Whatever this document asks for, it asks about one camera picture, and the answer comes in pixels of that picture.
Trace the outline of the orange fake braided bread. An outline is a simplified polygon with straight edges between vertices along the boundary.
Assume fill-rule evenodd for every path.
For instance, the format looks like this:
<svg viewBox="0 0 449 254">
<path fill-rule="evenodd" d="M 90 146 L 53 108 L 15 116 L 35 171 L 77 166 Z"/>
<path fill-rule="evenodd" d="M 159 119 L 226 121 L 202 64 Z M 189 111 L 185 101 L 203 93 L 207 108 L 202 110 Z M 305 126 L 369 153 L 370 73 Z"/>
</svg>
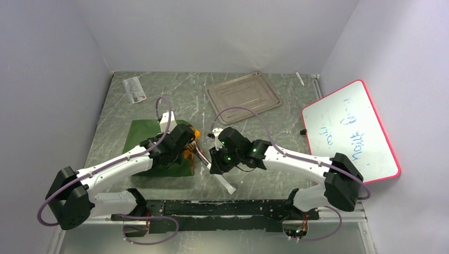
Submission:
<svg viewBox="0 0 449 254">
<path fill-rule="evenodd" d="M 195 128 L 191 128 L 191 130 L 194 132 L 194 137 L 192 138 L 191 142 L 188 144 L 189 150 L 194 150 L 198 147 L 199 138 L 201 136 L 201 133 L 199 130 Z"/>
</svg>

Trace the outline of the metal tongs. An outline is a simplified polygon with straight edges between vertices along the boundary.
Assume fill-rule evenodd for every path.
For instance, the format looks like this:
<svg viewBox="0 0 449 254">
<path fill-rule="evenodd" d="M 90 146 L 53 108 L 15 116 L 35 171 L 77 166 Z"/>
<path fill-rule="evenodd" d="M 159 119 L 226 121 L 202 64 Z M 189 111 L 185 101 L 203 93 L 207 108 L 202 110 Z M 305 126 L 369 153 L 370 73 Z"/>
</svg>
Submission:
<svg viewBox="0 0 449 254">
<path fill-rule="evenodd" d="M 199 148 L 197 143 L 195 141 L 192 141 L 188 145 L 188 150 L 194 154 L 197 158 L 199 158 L 200 162 L 207 168 L 208 170 L 211 169 L 212 163 L 211 161 L 206 157 L 206 155 L 202 152 L 202 150 Z M 222 175 L 219 174 L 213 174 L 214 177 L 220 182 L 220 184 L 227 190 L 229 194 L 233 194 L 236 191 L 236 188 L 233 187 Z"/>
</svg>

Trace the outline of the metal baking tray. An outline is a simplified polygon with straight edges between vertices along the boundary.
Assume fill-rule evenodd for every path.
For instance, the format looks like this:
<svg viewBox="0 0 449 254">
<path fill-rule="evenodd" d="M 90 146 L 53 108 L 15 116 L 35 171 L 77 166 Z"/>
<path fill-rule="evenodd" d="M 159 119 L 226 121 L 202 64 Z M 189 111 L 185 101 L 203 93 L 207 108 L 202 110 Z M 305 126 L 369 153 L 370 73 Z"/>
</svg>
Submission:
<svg viewBox="0 0 449 254">
<path fill-rule="evenodd" d="M 261 72 L 212 85 L 205 89 L 205 94 L 219 115 L 219 121 L 225 125 L 252 116 L 241 107 L 261 113 L 282 104 L 282 99 Z"/>
</svg>

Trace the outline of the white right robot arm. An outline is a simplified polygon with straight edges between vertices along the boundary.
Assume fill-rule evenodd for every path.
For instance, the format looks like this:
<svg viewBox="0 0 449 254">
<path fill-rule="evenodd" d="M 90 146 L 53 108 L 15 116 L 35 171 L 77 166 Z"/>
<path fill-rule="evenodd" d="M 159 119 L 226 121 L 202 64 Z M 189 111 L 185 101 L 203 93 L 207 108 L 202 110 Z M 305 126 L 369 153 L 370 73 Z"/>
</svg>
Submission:
<svg viewBox="0 0 449 254">
<path fill-rule="evenodd" d="M 363 176 L 342 153 L 317 157 L 294 152 L 269 141 L 250 141 L 232 127 L 215 128 L 208 137 L 214 140 L 209 150 L 211 174 L 222 175 L 242 164 L 250 169 L 298 174 L 315 182 L 315 186 L 298 190 L 286 204 L 286 213 L 292 219 L 324 206 L 345 212 L 355 210 Z"/>
</svg>

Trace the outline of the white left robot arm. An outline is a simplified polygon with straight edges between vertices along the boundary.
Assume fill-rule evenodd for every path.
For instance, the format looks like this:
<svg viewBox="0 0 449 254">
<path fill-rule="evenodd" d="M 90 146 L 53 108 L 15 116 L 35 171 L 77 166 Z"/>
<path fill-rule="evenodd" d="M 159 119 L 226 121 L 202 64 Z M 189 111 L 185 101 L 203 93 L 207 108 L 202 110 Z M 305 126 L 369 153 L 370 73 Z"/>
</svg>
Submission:
<svg viewBox="0 0 449 254">
<path fill-rule="evenodd" d="M 167 134 L 147 138 L 102 164 L 80 170 L 61 169 L 46 195 L 46 205 L 57 220 L 48 225 L 71 230 L 90 218 L 109 214 L 143 218 L 148 214 L 147 201 L 137 189 L 118 193 L 105 190 L 129 176 L 180 163 L 186 146 L 195 138 L 191 126 L 178 124 Z"/>
</svg>

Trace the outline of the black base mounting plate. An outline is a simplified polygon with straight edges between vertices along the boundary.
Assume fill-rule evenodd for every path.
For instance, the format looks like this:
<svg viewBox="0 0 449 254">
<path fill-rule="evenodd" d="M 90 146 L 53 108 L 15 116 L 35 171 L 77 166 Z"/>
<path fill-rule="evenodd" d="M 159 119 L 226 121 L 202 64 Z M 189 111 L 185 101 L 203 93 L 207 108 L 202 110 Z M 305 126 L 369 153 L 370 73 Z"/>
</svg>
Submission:
<svg viewBox="0 0 449 254">
<path fill-rule="evenodd" d="M 302 212 L 289 199 L 236 199 L 218 201 L 147 200 L 132 218 L 111 215 L 126 225 L 143 222 L 148 233 L 215 230 L 265 230 L 282 232 L 288 221 L 318 220 L 317 208 Z"/>
</svg>

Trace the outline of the white paper receipt card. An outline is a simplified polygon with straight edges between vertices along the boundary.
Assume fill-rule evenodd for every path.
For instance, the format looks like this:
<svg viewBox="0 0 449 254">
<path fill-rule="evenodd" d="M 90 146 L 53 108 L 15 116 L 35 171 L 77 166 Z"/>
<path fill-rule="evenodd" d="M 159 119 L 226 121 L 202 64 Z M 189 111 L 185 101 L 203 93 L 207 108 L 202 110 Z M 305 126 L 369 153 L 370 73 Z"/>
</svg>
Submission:
<svg viewBox="0 0 449 254">
<path fill-rule="evenodd" d="M 125 79 L 122 83 L 131 104 L 140 103 L 147 99 L 138 77 Z"/>
</svg>

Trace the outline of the white marker pen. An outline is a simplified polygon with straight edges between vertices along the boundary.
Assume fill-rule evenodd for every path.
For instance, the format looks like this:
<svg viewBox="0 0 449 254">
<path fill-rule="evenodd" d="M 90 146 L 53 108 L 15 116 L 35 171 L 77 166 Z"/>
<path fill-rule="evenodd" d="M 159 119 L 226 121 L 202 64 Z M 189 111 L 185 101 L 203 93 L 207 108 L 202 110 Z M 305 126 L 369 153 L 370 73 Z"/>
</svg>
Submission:
<svg viewBox="0 0 449 254">
<path fill-rule="evenodd" d="M 298 78 L 300 84 L 301 84 L 302 86 L 305 86 L 305 83 L 304 83 L 304 81 L 303 81 L 301 75 L 300 75 L 297 71 L 295 72 L 295 75 L 297 76 L 297 78 Z"/>
</svg>

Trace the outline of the pink framed whiteboard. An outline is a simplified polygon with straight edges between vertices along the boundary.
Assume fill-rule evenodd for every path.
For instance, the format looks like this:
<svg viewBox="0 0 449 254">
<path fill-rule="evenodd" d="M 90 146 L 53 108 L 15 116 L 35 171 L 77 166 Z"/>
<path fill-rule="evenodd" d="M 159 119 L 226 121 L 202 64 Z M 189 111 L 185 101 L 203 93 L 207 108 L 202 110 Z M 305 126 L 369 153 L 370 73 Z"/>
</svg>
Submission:
<svg viewBox="0 0 449 254">
<path fill-rule="evenodd" d="M 345 154 L 365 183 L 400 176 L 399 162 L 363 80 L 311 103 L 302 116 L 312 155 Z"/>
</svg>

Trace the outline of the aluminium rail frame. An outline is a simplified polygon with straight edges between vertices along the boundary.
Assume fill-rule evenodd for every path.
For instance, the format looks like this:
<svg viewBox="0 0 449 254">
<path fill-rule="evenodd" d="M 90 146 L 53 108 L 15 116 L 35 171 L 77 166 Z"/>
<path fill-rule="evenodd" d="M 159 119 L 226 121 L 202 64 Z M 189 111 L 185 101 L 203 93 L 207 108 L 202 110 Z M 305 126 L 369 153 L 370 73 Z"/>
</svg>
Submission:
<svg viewBox="0 0 449 254">
<path fill-rule="evenodd" d="M 287 199 L 154 199 L 125 216 L 70 208 L 61 226 L 61 253 L 375 253 L 361 204 L 301 212 Z"/>
</svg>

